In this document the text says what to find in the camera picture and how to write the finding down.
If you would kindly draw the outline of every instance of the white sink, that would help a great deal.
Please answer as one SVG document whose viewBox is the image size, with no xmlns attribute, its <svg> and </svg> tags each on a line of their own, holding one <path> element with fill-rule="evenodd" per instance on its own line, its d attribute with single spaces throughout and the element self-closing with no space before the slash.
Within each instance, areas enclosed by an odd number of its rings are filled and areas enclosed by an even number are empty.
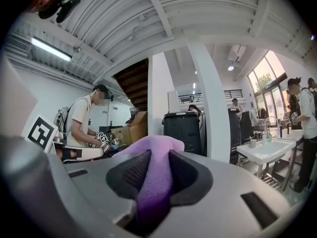
<svg viewBox="0 0 317 238">
<path fill-rule="evenodd" d="M 286 133 L 287 129 L 283 130 L 283 137 L 278 137 L 278 140 L 290 140 L 298 142 L 303 137 L 303 130 L 302 129 L 294 129 L 291 130 L 289 134 Z"/>
<path fill-rule="evenodd" d="M 257 142 L 255 148 L 249 145 L 237 146 L 237 151 L 246 156 L 250 161 L 254 161 L 258 165 L 275 162 L 282 158 L 285 153 L 296 146 L 295 141 L 273 139 L 271 143 L 266 141 L 263 145 L 262 141 Z"/>
</svg>

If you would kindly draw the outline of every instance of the shoe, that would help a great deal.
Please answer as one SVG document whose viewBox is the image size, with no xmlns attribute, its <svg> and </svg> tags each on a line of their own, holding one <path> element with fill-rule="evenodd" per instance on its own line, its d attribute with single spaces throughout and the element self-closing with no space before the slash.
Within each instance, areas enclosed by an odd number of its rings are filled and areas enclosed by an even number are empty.
<svg viewBox="0 0 317 238">
<path fill-rule="evenodd" d="M 299 185 L 298 183 L 295 183 L 295 184 L 293 184 L 293 185 L 289 185 L 290 186 L 290 188 L 293 190 L 293 191 L 295 191 L 296 193 L 301 193 L 302 191 L 303 191 L 303 189 L 304 189 L 304 187 L 303 186 L 301 186 L 301 185 Z"/>
</svg>

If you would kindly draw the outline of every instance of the staircase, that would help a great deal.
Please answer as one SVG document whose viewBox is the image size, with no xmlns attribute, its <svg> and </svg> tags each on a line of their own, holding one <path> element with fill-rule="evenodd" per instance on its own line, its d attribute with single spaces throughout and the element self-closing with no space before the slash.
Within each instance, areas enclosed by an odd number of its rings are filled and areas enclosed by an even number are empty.
<svg viewBox="0 0 317 238">
<path fill-rule="evenodd" d="M 114 75 L 132 105 L 140 111 L 148 110 L 149 60 L 145 59 Z"/>
</svg>

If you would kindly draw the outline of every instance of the box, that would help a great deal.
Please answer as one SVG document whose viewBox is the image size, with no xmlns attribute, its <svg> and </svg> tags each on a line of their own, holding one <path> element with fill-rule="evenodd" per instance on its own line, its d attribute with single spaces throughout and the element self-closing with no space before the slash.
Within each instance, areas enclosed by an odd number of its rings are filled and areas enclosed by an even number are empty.
<svg viewBox="0 0 317 238">
<path fill-rule="evenodd" d="M 148 135 L 148 112 L 138 112 L 129 127 L 115 128 L 111 133 L 121 140 L 121 144 L 132 145 Z"/>
</svg>

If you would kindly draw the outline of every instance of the tree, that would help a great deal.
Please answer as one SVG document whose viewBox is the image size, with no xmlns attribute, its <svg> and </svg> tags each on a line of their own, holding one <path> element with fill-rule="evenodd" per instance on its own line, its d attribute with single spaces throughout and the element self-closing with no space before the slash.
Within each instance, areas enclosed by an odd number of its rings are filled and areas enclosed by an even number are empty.
<svg viewBox="0 0 317 238">
<path fill-rule="evenodd" d="M 272 81 L 271 75 L 269 73 L 263 75 L 262 77 L 259 77 L 259 81 L 256 82 L 257 92 L 261 90 L 261 88 L 265 87 L 267 84 L 269 84 Z"/>
</svg>

